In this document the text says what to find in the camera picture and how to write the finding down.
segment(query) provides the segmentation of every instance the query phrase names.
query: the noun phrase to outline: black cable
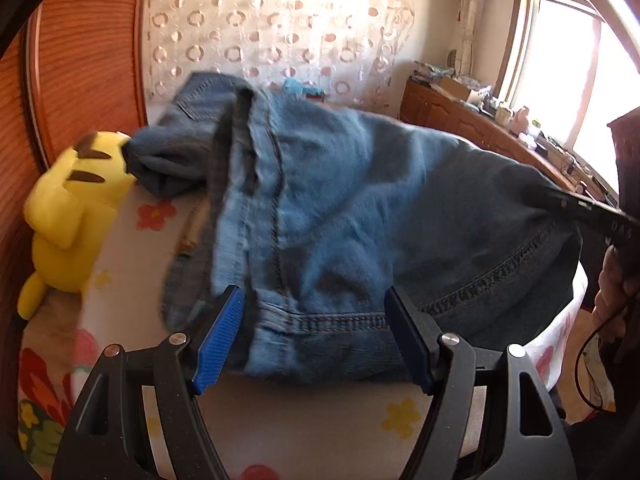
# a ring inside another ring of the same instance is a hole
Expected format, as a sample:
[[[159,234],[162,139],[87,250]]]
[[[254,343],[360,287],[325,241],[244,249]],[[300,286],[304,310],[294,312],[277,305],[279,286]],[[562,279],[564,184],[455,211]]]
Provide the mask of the black cable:
[[[611,321],[613,321],[614,319],[616,319],[620,313],[622,313],[623,310],[625,310],[626,308],[632,307],[634,304],[634,301],[636,300],[636,296],[640,294],[640,287],[638,288],[638,290],[636,290],[631,296],[629,296],[628,298],[626,298],[625,303],[619,308],[617,309],[613,314],[611,314],[609,317],[607,317],[606,320],[604,320],[599,327],[597,327],[596,330],[594,330],[593,332],[591,332],[591,335],[587,338],[587,341],[584,342],[584,344],[582,345],[582,347],[580,348],[580,351],[578,352],[577,357],[575,358],[575,367],[574,367],[574,381],[575,381],[575,387],[578,390],[578,395],[580,395],[580,398],[584,401],[584,403],[589,406],[591,409],[597,411],[597,412],[608,412],[608,413],[612,413],[609,410],[606,410],[602,405],[600,406],[596,406],[595,404],[593,404],[589,399],[587,399],[587,397],[584,395],[584,393],[582,392],[582,388],[580,387],[580,381],[578,380],[578,366],[580,365],[580,357],[582,356],[582,353],[584,352],[584,349],[587,348],[587,345],[591,342],[591,340],[595,337],[595,335],[602,330],[604,327],[606,327]]]

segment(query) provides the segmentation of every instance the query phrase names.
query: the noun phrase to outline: wooden dresser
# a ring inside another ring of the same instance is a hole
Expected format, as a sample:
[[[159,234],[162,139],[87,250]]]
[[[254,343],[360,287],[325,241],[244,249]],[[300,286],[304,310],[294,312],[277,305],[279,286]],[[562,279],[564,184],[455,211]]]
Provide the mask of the wooden dresser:
[[[575,191],[575,184],[567,176],[548,160],[528,150],[513,134],[489,117],[474,113],[431,88],[407,81],[399,119],[405,123],[465,137],[484,150],[491,150],[538,168],[562,189]]]

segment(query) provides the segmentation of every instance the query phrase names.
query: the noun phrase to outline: patterned curtain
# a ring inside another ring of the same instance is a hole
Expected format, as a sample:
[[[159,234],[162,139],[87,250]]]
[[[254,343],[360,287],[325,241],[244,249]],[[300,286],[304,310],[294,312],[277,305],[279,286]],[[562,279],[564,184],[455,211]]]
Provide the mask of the patterned curtain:
[[[460,0],[460,44],[456,53],[456,74],[471,75],[473,44],[484,0]]]
[[[322,88],[329,102],[384,112],[414,0],[145,0],[146,102],[162,104],[190,72]]]

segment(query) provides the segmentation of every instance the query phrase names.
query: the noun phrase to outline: brown stripe on plush toy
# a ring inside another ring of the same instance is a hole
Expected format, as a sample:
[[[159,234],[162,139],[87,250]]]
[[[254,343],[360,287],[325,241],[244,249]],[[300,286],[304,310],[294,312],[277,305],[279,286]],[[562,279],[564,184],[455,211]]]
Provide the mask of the brown stripe on plush toy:
[[[74,150],[78,152],[78,158],[111,158],[111,155],[109,155],[109,153],[101,152],[100,150],[94,150],[92,148],[95,137],[97,135],[98,132],[86,134],[82,139],[78,141],[78,143],[74,146]]]
[[[73,170],[67,180],[79,180],[80,182],[97,182],[101,184],[104,182],[104,178],[91,171],[79,171]]]

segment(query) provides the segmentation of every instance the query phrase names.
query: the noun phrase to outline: yellow plush toy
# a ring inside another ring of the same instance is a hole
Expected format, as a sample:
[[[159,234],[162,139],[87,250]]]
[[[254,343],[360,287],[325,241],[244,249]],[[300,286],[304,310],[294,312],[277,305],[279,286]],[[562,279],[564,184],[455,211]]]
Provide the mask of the yellow plush toy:
[[[18,297],[25,320],[36,312],[47,287],[79,292],[127,190],[135,180],[125,171],[120,132],[95,132],[65,150],[43,174],[24,203],[24,218],[35,231],[31,257],[35,272]]]

